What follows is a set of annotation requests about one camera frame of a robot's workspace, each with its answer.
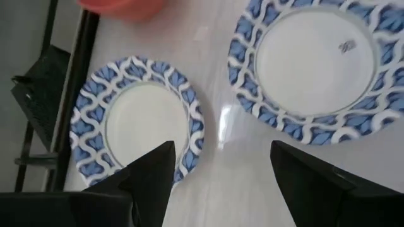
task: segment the red bowl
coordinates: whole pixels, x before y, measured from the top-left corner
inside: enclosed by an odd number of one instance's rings
[[[145,21],[158,13],[166,0],[78,0],[83,8],[126,21]]]

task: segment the blue and white plate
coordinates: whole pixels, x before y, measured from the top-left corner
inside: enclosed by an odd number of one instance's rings
[[[78,171],[94,185],[173,140],[177,183],[198,163],[204,131],[199,100],[186,77],[165,62],[132,56],[108,63],[84,84],[70,141]]]
[[[252,0],[229,50],[244,109],[304,144],[372,134],[404,113],[404,8]]]

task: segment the black metal frame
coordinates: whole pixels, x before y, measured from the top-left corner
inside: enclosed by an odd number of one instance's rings
[[[87,10],[82,12],[50,146],[51,153],[58,154],[56,168],[49,172],[46,191],[62,191],[64,188],[71,153],[69,143],[71,113],[78,93],[86,81],[98,21],[99,15]]]
[[[54,24],[55,16],[56,16],[57,2],[58,2],[58,0],[50,0],[50,3],[49,3],[44,39],[42,40],[42,47],[41,47],[40,55],[43,55],[46,52],[46,50],[49,48],[49,46],[51,45],[51,37],[52,37],[53,24]],[[25,129],[23,147],[21,149],[21,155],[20,155],[21,159],[25,159],[25,158],[29,157],[29,155],[30,155],[32,136],[33,136],[33,127],[31,125],[31,123],[28,121],[26,129]],[[15,187],[14,187],[15,192],[22,191],[26,171],[27,171],[26,165],[19,165],[17,179],[16,179]]]
[[[56,7],[57,0],[51,0],[44,40],[42,42],[41,55],[50,46]],[[20,158],[16,159],[16,164],[19,165],[19,169],[15,184],[15,192],[22,191],[27,165],[39,165],[48,168],[49,174],[47,176],[45,191],[62,191],[64,188],[71,152],[69,145],[69,123],[71,112],[73,111],[74,102],[78,96],[80,88],[86,80],[98,21],[99,15],[83,10],[78,33],[76,34],[73,53],[71,54],[69,68],[64,82],[59,111],[50,145],[50,153],[37,156],[29,155],[33,127],[31,123],[27,123],[21,155]]]

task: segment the large plate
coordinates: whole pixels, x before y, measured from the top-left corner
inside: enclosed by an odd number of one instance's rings
[[[370,67],[365,69],[372,73],[369,84],[363,86],[363,92],[355,100],[329,113],[301,114],[285,108],[287,105],[268,95],[271,91],[268,92],[263,87],[261,76],[257,73],[260,66],[257,68],[255,59],[265,36],[286,21],[286,18],[305,12],[329,12],[334,17],[340,16],[351,21],[352,26],[364,34],[363,37],[369,37],[368,49],[372,56],[369,55]],[[330,23],[321,25],[321,28],[332,32],[338,26],[337,23]],[[387,1],[252,0],[238,21],[230,44],[230,84],[248,113],[304,144],[340,143],[372,134],[402,117],[404,112],[403,26],[404,9],[397,3]],[[340,54],[345,54],[362,45],[364,40],[365,38],[357,43],[347,40],[346,43],[337,45],[336,49],[340,49]],[[303,55],[302,61],[309,54]],[[266,70],[268,74],[276,74],[270,68]],[[306,95],[303,88],[301,92],[302,96]],[[344,92],[346,91],[341,90],[339,95],[345,95]]]
[[[187,136],[185,146],[176,147],[180,152],[176,152],[174,183],[181,181],[198,163],[205,127],[196,92],[186,77],[165,62],[151,61],[144,57],[125,57],[94,72],[81,89],[73,109],[71,149],[76,167],[87,185],[94,185],[123,167],[107,143],[106,121],[116,100],[125,91],[143,84],[153,84],[169,91],[169,95],[174,94],[184,107],[184,116],[187,118],[184,132]],[[144,97],[148,98],[145,103],[153,101],[150,97]]]

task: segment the white table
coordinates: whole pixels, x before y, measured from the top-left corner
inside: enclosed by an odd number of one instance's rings
[[[230,89],[227,53],[248,0],[168,0],[148,23],[101,17],[89,74],[143,55],[171,63],[198,92],[206,136],[201,159],[171,197],[164,226],[295,226],[270,163],[282,140],[348,172],[404,192],[404,120],[356,141],[305,146],[245,113]],[[86,186],[70,161],[65,190]]]

